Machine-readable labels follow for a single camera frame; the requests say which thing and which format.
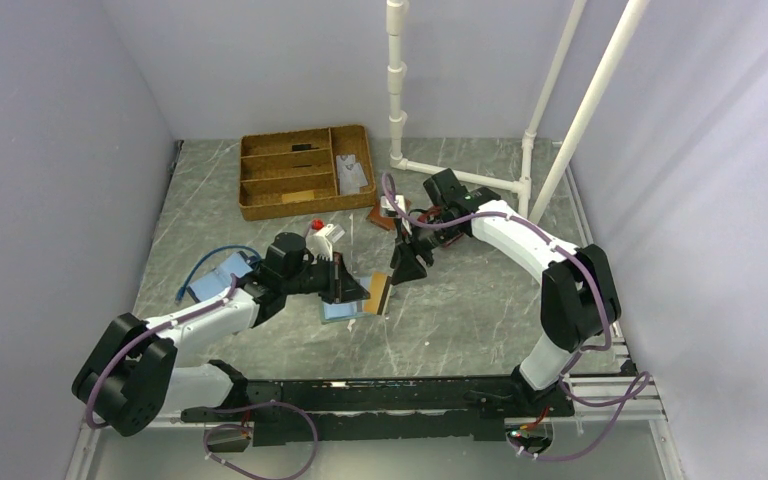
pvc pipe joint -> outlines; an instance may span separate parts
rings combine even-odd
[[[390,152],[390,167],[392,168],[398,168],[399,170],[407,170],[408,168],[408,159],[402,156],[402,154],[399,154],[397,157],[393,152]]]
[[[405,122],[408,121],[408,114],[402,110],[399,118],[390,117],[390,138],[402,138],[402,130],[405,128]]]
[[[402,93],[402,85],[405,82],[405,75],[408,72],[408,66],[405,62],[402,65],[393,69],[390,66],[387,67],[387,90],[390,95],[400,95]]]
[[[410,4],[404,0],[387,0],[387,34],[398,36],[405,27]]]
[[[522,178],[520,178],[519,180],[514,180],[513,188],[511,188],[511,191],[516,193],[517,195],[531,193],[531,178],[526,176],[525,181],[523,181]]]
[[[525,131],[525,133],[522,135],[522,149],[525,150],[526,148],[529,150],[534,149],[534,139],[537,137],[536,133],[531,133],[528,130]]]

woven basket organizer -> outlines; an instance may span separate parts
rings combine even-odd
[[[337,155],[354,154],[369,185],[340,195]],[[375,176],[361,125],[248,135],[240,140],[240,210],[246,220],[371,207]]]

white object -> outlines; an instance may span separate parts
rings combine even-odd
[[[354,154],[337,155],[336,160],[340,195],[359,193],[361,188],[369,185],[363,167],[357,162]]]
[[[510,218],[517,214],[503,200],[493,200],[478,207],[479,212],[501,212]],[[479,217],[472,220],[472,234],[478,240],[485,241],[507,255],[517,265],[542,282],[543,270],[552,262],[562,262],[565,257],[552,250],[555,245],[568,252],[574,252],[577,245],[560,240],[546,233],[552,243],[547,245],[540,237],[526,230],[522,225],[503,217]]]
[[[355,214],[349,214],[349,266],[351,272],[357,273],[357,264],[355,263]]]
[[[334,257],[334,243],[345,234],[343,227],[329,223],[313,235],[308,235],[307,248],[314,256],[331,260]]]
[[[148,328],[153,328],[163,322],[184,317],[200,308],[216,303],[228,295],[226,288],[218,295],[207,300],[179,310],[170,315],[146,319]],[[173,328],[159,332],[157,336],[168,338],[175,343],[178,355],[175,363],[191,360],[202,352],[204,347],[216,341],[217,338],[239,333],[254,325],[260,307],[252,297],[241,289],[237,289],[227,303],[200,317],[188,320]]]
[[[378,205],[380,205],[380,213],[382,217],[397,218],[399,216],[399,214],[396,212],[396,209],[393,208],[392,205],[390,205],[390,200],[388,200],[387,197],[385,197],[384,195],[382,195],[381,198],[379,199]],[[407,200],[405,200],[404,195],[396,195],[396,205],[398,205],[403,212],[407,211],[408,204],[407,204]],[[408,222],[405,219],[402,219],[402,226],[404,227],[406,232],[408,233],[411,232],[410,222]]]
[[[402,61],[402,31],[405,15],[410,5],[404,0],[387,0],[387,35],[389,39],[390,62],[387,65],[387,90],[390,92],[390,148],[391,158],[402,158],[402,131],[407,114],[402,111],[402,83],[407,65]]]
[[[176,413],[193,406],[218,407],[231,393],[228,374],[210,364],[175,368],[169,379],[166,400],[160,415]]]
[[[599,62],[599,66],[596,67],[593,80],[590,81],[590,86],[587,87],[587,92],[584,93],[581,106],[572,120],[569,132],[564,137],[564,143],[561,145],[561,150],[552,164],[549,176],[546,177],[546,182],[543,183],[543,188],[534,202],[534,209],[528,217],[532,222],[539,222],[543,212],[546,211],[549,199],[552,198],[555,188],[560,183],[564,170],[569,165],[572,154],[575,153],[578,142],[581,141],[584,130],[590,123],[590,119],[593,118],[593,112],[596,111],[599,100],[602,99],[602,94],[605,93],[605,89],[608,87],[608,83],[611,81],[611,77],[614,75],[614,71],[620,59],[622,59],[625,49],[628,47],[628,42],[631,40],[632,35],[634,35],[634,31],[637,29],[640,18],[643,16],[643,12],[646,11],[648,4],[649,0],[629,0],[626,4],[622,17],[620,17],[617,28],[611,37],[611,41],[608,42],[608,46],[605,48],[602,60]]]
[[[587,0],[575,0],[570,10],[567,23],[564,26],[561,39],[549,74],[540,92],[540,98],[531,117],[528,129],[522,139],[522,173],[519,179],[506,181],[484,175],[455,170],[455,176],[462,182],[475,183],[490,188],[514,192],[519,197],[517,210],[521,215],[528,214],[528,202],[531,198],[531,152],[534,148],[534,138],[537,134],[537,126],[543,117],[546,104],[552,95],[558,73],[566,58],[572,37],[578,28],[581,12]],[[412,162],[404,158],[402,154],[402,136],[404,132],[407,114],[402,110],[401,95],[404,78],[407,73],[407,65],[402,61],[401,34],[404,29],[405,15],[408,11],[408,3],[398,0],[387,1],[387,34],[389,35],[389,64],[387,66],[387,90],[390,93],[390,166],[400,170],[410,170],[427,174],[435,174],[445,169],[433,165]]]
[[[544,332],[531,353],[519,364],[522,377],[534,390],[543,390],[558,381],[558,375],[573,354],[555,345]]]

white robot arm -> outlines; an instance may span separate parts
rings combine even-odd
[[[159,413],[241,401],[245,379],[221,361],[180,368],[226,335],[267,321],[287,295],[317,293],[328,303],[369,298],[339,252],[315,256],[298,234],[279,233],[264,258],[222,293],[169,315],[142,321],[127,313],[110,323],[72,383],[72,393],[123,436]]]
[[[403,201],[393,192],[387,192],[388,187],[392,187],[387,182],[389,177],[385,175],[387,195],[382,204],[390,205],[385,213],[397,216],[396,206]],[[502,251],[542,287],[543,334],[512,376],[522,384],[529,400],[545,394],[554,388],[559,375],[584,342],[602,333],[606,323],[620,316],[607,256],[596,245],[579,248],[550,235],[529,223],[486,187],[468,192],[449,169],[432,175],[423,185],[436,213],[428,223],[422,224],[403,211],[398,212],[398,216],[414,226],[396,222],[398,237],[390,265],[394,269],[393,284],[424,278],[426,271],[418,258],[428,266],[433,265],[431,250],[463,234]],[[574,256],[577,264],[568,256]],[[595,291],[585,282],[581,268],[586,268],[594,280]]]

gray marble floor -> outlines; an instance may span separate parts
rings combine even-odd
[[[373,164],[389,170],[389,141],[370,139]],[[405,139],[411,160],[450,166],[482,175],[514,179],[520,170],[520,140],[498,138]],[[557,153],[538,139],[534,151],[535,196]],[[257,222],[243,220],[237,205],[239,142],[186,141],[141,284],[135,314],[168,313],[174,296],[195,262],[226,244],[250,245],[264,252],[276,233],[303,232],[314,215]],[[414,206],[430,202],[425,175],[394,171],[401,193]],[[562,183],[549,203],[541,227],[582,243],[569,186]],[[511,194],[503,198],[516,205]],[[356,273],[389,271],[393,234],[365,221],[368,208],[317,215],[347,230],[354,217]],[[337,243],[349,250],[348,236]],[[207,262],[203,272],[224,255]],[[386,316],[322,325],[318,297],[294,296],[278,315],[251,331],[218,340],[200,360],[220,358],[250,378],[322,378],[507,374],[540,335],[539,287],[524,270],[489,245],[462,239],[435,251],[435,266],[425,280],[400,285]],[[613,355],[586,355],[576,373],[616,372]]]

